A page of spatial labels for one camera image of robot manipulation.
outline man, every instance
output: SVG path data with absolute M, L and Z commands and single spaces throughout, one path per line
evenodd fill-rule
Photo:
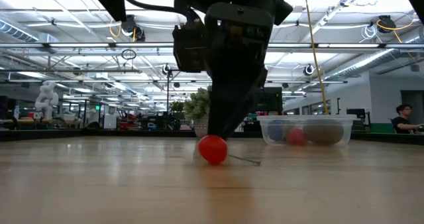
M 417 129 L 424 126 L 424 124 L 411 125 L 408 121 L 412 113 L 412 106 L 403 104 L 396 107 L 396 111 L 399 114 L 399 117 L 393 119 L 392 124 L 397 134 L 413 135 L 417 132 Z

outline clear plastic bin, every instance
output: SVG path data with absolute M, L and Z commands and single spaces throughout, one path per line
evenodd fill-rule
M 356 115 L 258 116 L 267 144 L 347 144 Z

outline wooden table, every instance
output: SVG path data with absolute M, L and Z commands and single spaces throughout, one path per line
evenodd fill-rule
M 80 137 L 0 145 L 0 223 L 423 223 L 424 147 L 265 146 L 233 139 Z

